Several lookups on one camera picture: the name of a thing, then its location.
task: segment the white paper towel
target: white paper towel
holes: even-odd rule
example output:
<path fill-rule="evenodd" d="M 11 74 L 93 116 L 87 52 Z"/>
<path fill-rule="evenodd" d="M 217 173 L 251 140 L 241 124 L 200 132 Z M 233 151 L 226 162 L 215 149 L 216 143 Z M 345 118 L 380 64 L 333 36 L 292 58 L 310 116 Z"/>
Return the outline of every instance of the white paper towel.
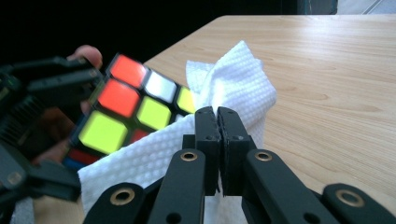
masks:
<path fill-rule="evenodd" d="M 187 62 L 186 74 L 195 108 L 211 105 L 235 110 L 256 146 L 263 146 L 266 112 L 276 102 L 276 90 L 245 41 L 240 41 L 215 64 Z M 183 134 L 194 134 L 194 116 L 142 138 L 78 171 L 82 203 L 88 213 L 100 195 L 121 182 L 143 188 L 163 177 L 173 154 L 181 149 Z M 205 197 L 206 223 L 244 223 L 240 197 Z"/>

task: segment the crumpled paper towel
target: crumpled paper towel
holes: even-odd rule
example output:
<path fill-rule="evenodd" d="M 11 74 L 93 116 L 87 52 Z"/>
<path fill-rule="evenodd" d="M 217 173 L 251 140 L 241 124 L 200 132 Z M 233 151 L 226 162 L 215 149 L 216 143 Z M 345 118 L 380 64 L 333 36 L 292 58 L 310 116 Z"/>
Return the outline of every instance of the crumpled paper towel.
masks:
<path fill-rule="evenodd" d="M 258 147 L 263 146 L 266 112 L 276 102 L 276 90 L 245 41 L 240 41 L 215 64 L 187 62 L 186 74 L 196 109 L 211 105 L 235 110 Z M 88 213 L 100 195 L 121 182 L 143 188 L 166 173 L 173 154 L 181 149 L 183 134 L 194 134 L 194 116 L 123 147 L 78 171 L 82 203 Z M 244 223 L 241 197 L 205 197 L 206 223 Z"/>

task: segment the light wood tabletop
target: light wood tabletop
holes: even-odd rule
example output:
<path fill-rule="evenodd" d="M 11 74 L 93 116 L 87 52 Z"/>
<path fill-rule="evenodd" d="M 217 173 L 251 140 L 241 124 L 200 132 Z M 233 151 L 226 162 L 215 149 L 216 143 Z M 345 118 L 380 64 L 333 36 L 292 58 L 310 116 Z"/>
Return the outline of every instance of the light wood tabletop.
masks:
<path fill-rule="evenodd" d="M 396 15 L 225 16 L 146 65 L 186 85 L 187 60 L 215 63 L 240 40 L 277 90 L 263 147 L 308 188 L 352 185 L 396 215 Z M 79 223 L 81 210 L 35 201 L 37 223 Z"/>

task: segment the finger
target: finger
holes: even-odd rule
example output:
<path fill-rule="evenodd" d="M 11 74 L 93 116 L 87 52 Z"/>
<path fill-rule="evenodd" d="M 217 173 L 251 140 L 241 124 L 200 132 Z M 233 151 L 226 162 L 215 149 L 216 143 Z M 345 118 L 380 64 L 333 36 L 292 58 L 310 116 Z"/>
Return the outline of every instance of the finger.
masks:
<path fill-rule="evenodd" d="M 47 109 L 38 124 L 55 141 L 66 138 L 74 129 L 73 121 L 57 107 Z"/>
<path fill-rule="evenodd" d="M 86 58 L 96 68 L 100 68 L 102 66 L 102 53 L 99 49 L 93 46 L 83 45 L 77 48 L 72 55 L 67 57 L 67 59 L 72 60 L 80 57 Z"/>
<path fill-rule="evenodd" d="M 64 156 L 67 153 L 68 141 L 63 140 L 57 143 L 55 146 L 51 147 L 49 150 L 40 154 L 32 160 L 32 164 L 39 164 L 43 160 L 62 162 Z"/>

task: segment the rubik's cube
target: rubik's cube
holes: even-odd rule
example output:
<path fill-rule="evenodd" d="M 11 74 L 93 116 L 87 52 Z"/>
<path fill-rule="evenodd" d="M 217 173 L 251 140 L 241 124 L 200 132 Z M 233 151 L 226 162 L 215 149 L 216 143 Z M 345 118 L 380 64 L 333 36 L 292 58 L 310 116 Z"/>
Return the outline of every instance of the rubik's cube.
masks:
<path fill-rule="evenodd" d="M 123 54 L 106 69 L 91 103 L 64 159 L 76 170 L 195 111 L 188 88 Z"/>

